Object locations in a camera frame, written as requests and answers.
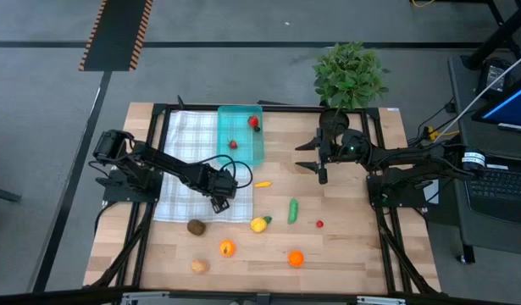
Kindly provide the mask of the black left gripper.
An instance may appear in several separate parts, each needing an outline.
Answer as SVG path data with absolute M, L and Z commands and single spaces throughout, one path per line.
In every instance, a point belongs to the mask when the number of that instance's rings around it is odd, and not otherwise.
M 202 194 L 211 197 L 213 211 L 218 214 L 230 207 L 227 199 L 234 199 L 237 190 L 237 180 L 227 169 L 216 170 L 211 167 L 203 168 Z

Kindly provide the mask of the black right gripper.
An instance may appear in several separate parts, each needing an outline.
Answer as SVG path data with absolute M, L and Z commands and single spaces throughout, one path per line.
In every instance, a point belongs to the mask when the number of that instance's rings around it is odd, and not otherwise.
M 295 148 L 296 151 L 312 151 L 318 148 L 318 162 L 295 162 L 295 165 L 309 169 L 319 176 L 319 183 L 324 185 L 328 182 L 327 169 L 325 165 L 331 163 L 341 146 L 336 139 L 344 133 L 343 127 L 334 129 L 318 128 L 316 136 L 309 142 Z

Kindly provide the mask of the brown toy kiwi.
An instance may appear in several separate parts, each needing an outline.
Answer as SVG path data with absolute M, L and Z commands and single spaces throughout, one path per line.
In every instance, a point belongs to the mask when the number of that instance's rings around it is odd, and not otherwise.
M 186 228 L 194 236 L 202 236 L 207 229 L 207 225 L 201 220 L 192 219 L 187 223 Z

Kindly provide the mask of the green toy cucumber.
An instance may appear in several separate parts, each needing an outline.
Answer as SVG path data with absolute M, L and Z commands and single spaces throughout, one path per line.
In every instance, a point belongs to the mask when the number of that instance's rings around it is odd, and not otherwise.
M 288 219 L 287 219 L 287 223 L 289 225 L 292 225 L 297 221 L 298 212 L 299 212 L 299 202 L 295 198 L 292 198 L 289 203 L 289 213 L 288 213 Z

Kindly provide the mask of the teal translucent tupperware container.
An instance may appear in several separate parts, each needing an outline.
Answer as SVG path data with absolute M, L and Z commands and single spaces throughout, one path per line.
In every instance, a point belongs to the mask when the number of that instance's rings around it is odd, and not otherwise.
M 256 116 L 261 131 L 248 124 Z M 237 149 L 229 148 L 229 141 L 237 142 Z M 231 156 L 250 166 L 261 165 L 265 160 L 263 139 L 263 108 L 261 106 L 220 106 L 217 119 L 217 154 Z

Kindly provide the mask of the white grey checkered cloth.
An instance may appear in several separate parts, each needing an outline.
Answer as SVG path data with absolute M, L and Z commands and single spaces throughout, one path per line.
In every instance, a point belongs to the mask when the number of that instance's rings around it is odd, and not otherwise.
M 208 197 L 183 185 L 173 175 L 165 174 L 161 194 L 153 219 L 160 222 L 187 223 L 192 219 L 202 222 L 247 223 L 253 216 L 251 175 L 242 164 L 231 164 L 226 152 L 217 154 L 217 114 L 214 112 L 176 112 L 170 115 L 169 131 L 164 152 L 186 163 L 206 159 L 215 169 L 225 166 L 236 176 L 236 197 L 230 207 L 215 213 Z

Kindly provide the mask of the green plant in black pot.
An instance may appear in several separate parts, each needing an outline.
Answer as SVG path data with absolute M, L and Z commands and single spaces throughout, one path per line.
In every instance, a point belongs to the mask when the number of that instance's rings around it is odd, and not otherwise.
M 366 108 L 376 98 L 389 92 L 383 83 L 388 69 L 382 67 L 376 54 L 361 42 L 334 45 L 313 66 L 315 92 L 320 105 L 327 108 L 321 128 L 335 139 L 348 128 L 347 110 Z

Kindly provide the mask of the yellow plug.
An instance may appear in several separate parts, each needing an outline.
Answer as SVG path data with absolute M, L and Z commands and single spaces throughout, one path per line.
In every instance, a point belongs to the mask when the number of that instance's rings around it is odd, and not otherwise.
M 430 141 L 434 141 L 437 138 L 439 138 L 440 136 L 455 136 L 458 133 L 459 133 L 459 131 L 455 130 L 455 131 L 451 131 L 451 132 L 442 134 L 441 132 L 434 130 L 432 126 L 427 126 L 424 128 L 424 136 L 426 139 L 428 139 Z

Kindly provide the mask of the black crossbar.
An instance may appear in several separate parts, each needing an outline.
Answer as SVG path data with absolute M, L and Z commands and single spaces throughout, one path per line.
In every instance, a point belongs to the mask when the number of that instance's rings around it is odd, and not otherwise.
M 101 305 L 121 302 L 127 292 L 156 291 L 143 290 L 133 286 L 87 287 L 79 290 L 43 291 L 14 295 L 1 295 L 0 305 Z M 257 305 L 270 305 L 273 302 L 344 302 L 357 305 L 357 296 L 367 295 L 330 295 L 270 292 L 227 292 L 227 291 L 168 291 L 164 299 L 239 299 L 255 302 Z M 407 305 L 516 305 L 513 303 L 490 302 L 466 298 L 449 297 L 442 294 L 416 294 L 393 292 L 372 297 L 392 297 L 405 299 Z

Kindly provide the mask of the dark laptop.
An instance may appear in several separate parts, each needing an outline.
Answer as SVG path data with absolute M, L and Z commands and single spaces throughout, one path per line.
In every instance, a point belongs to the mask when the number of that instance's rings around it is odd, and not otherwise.
M 465 185 L 472 211 L 521 224 L 521 165 L 488 164 L 481 177 Z

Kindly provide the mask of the black power adapter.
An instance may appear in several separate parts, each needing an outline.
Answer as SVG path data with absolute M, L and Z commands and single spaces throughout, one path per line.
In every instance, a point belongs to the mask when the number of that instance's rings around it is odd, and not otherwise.
M 503 58 L 494 57 L 486 59 L 479 74 L 479 83 L 476 91 L 481 93 L 487 86 L 491 85 L 491 87 L 485 91 L 481 98 L 491 100 L 500 97 L 513 84 L 514 77 L 511 72 L 496 81 L 496 78 L 511 65 L 511 62 Z

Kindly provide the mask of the black orange-striped floor mat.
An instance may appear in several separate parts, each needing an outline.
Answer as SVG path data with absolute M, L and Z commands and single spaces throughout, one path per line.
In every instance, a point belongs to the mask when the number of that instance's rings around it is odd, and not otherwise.
M 153 0 L 103 0 L 78 70 L 136 70 L 152 6 Z

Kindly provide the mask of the monitor with blue screen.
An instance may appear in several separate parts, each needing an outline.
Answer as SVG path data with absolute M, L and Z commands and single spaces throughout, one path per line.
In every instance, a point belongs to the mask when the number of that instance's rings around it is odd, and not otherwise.
M 496 99 L 480 108 L 472 120 L 521 130 L 521 79 Z

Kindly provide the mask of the black stand leg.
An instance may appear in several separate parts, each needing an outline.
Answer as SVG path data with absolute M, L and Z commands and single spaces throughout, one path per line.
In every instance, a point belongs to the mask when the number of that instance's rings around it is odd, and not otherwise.
M 507 44 L 516 59 L 521 59 L 519 46 L 513 40 L 513 34 L 521 28 L 521 0 L 515 0 L 518 9 L 505 21 L 496 7 L 494 0 L 484 0 L 491 10 L 498 29 L 470 56 L 462 56 L 463 65 L 468 69 L 478 69 L 490 55 L 504 44 Z

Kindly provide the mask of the black aluminium table frame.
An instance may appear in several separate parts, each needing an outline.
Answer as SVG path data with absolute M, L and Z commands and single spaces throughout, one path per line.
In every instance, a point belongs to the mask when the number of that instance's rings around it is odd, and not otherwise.
M 183 223 L 153 221 L 117 273 L 118 285 L 160 291 L 270 292 L 330 295 L 385 295 L 415 292 L 417 286 L 380 237 L 377 214 L 369 204 L 365 170 L 354 163 L 330 165 L 329 181 L 320 185 L 312 172 L 295 165 L 313 152 L 296 151 L 318 125 L 320 108 L 268 105 L 263 133 L 266 159 L 252 172 L 253 213 L 270 216 L 268 228 L 211 223 L 202 236 Z M 289 203 L 299 202 L 297 221 L 287 223 Z M 323 228 L 315 222 L 322 220 Z M 223 240 L 236 251 L 224 257 Z M 288 263 L 301 251 L 302 267 Z M 210 270 L 195 274 L 193 259 L 209 261 Z

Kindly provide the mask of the silver mount bracket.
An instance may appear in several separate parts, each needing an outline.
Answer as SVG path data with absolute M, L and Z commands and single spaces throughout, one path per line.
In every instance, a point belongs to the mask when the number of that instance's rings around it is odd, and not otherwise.
M 405 299 L 392 297 L 357 296 L 357 305 L 407 305 Z
M 139 302 L 164 299 L 168 297 L 168 291 L 127 292 L 122 295 L 120 305 L 138 305 Z

